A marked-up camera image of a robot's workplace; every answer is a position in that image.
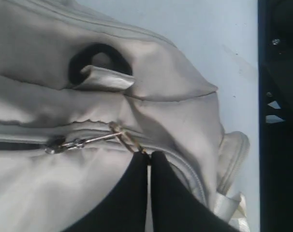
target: white leather bag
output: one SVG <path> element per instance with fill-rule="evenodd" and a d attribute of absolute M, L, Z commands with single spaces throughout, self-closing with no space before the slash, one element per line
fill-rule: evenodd
<path fill-rule="evenodd" d="M 232 209 L 218 195 L 249 141 L 224 132 L 216 91 L 151 31 L 71 0 L 0 0 L 0 232 L 59 232 L 102 201 L 130 152 L 116 140 L 45 148 L 106 135 L 110 121 L 164 151 L 188 190 L 229 221 L 240 201 Z"/>

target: light blue surface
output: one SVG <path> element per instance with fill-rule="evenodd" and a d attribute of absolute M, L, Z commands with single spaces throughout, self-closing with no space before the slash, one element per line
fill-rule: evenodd
<path fill-rule="evenodd" d="M 173 41 L 219 87 L 227 132 L 242 131 L 251 149 L 231 194 L 247 199 L 252 232 L 259 231 L 259 134 L 256 0 L 78 0 L 121 22 Z"/>

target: screw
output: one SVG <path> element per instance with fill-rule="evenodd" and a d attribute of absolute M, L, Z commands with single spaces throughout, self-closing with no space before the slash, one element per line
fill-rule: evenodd
<path fill-rule="evenodd" d="M 274 46 L 277 46 L 277 45 L 279 45 L 279 44 L 280 44 L 280 42 L 281 42 L 281 40 L 280 40 L 280 39 L 274 39 L 274 40 L 272 40 L 272 44 L 273 44 Z"/>

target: white wall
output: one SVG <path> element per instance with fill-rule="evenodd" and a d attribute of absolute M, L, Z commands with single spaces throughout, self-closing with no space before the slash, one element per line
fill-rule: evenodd
<path fill-rule="evenodd" d="M 124 23 L 173 41 L 219 87 L 226 131 L 251 142 L 232 192 L 247 198 L 252 232 L 259 231 L 257 0 L 78 0 Z"/>

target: backpack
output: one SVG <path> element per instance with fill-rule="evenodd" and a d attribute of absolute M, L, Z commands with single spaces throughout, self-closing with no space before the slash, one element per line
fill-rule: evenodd
<path fill-rule="evenodd" d="M 59 232 L 95 208 L 132 153 L 117 139 L 80 141 L 109 135 L 112 121 L 230 221 L 249 140 L 225 133 L 216 91 L 156 33 L 72 0 L 0 0 L 0 232 Z"/>

